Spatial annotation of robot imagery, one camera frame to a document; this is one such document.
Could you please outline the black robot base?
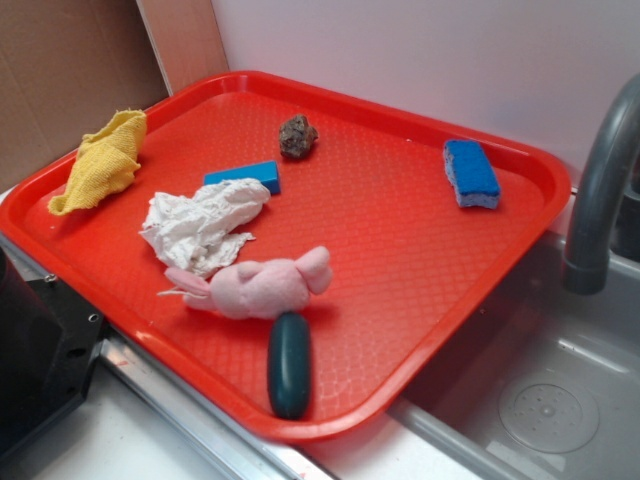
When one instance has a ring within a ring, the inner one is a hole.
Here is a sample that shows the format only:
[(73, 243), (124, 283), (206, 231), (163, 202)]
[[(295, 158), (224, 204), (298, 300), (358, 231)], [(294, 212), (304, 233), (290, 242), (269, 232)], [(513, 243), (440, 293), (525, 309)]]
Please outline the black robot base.
[(1, 254), (1, 461), (86, 399), (104, 315), (57, 277), (22, 278)]

